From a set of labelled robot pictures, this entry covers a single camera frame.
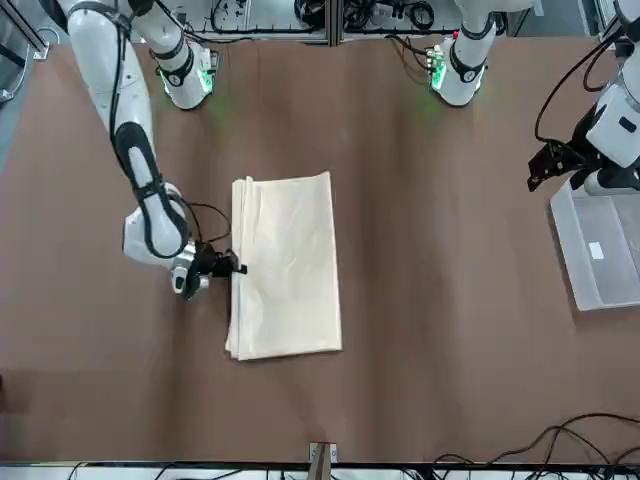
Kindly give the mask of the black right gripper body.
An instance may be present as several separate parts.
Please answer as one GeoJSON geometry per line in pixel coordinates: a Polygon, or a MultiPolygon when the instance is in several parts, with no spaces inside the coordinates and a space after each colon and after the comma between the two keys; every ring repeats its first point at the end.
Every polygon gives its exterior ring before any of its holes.
{"type": "Polygon", "coordinates": [[[225,276],[225,256],[209,243],[200,243],[197,250],[197,274],[213,278],[225,276]]]}

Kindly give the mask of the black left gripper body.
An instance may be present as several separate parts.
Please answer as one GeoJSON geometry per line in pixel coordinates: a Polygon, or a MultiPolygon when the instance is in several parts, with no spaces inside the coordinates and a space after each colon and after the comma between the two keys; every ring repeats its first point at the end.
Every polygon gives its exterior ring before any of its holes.
{"type": "Polygon", "coordinates": [[[595,149],[569,149],[564,164],[568,171],[593,172],[600,169],[600,153],[595,149]]]}

